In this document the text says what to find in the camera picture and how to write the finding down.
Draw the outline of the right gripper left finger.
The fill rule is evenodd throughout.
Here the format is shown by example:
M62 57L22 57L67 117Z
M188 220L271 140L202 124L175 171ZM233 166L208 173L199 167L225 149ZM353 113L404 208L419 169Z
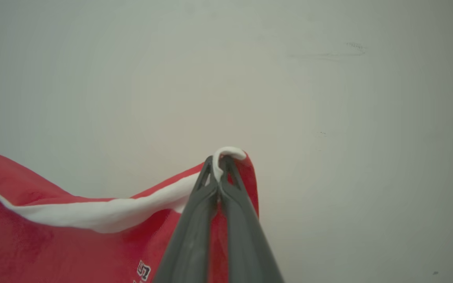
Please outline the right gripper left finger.
M208 283L212 219L218 203L218 184L209 156L189 195L153 283Z

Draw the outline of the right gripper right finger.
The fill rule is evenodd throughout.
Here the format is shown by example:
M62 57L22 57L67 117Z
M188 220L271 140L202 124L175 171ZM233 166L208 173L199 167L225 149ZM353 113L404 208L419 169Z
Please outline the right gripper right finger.
M240 172L231 156L220 161L222 210L228 222L229 283L284 283Z

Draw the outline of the red jersey number 23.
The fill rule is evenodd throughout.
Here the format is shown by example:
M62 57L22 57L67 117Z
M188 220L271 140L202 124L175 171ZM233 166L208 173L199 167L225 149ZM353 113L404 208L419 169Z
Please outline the red jersey number 23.
M258 212L254 166L231 156ZM205 161L129 198L72 195L31 169L0 155L0 283L153 283ZM208 283L228 283L228 224L220 193L212 219Z

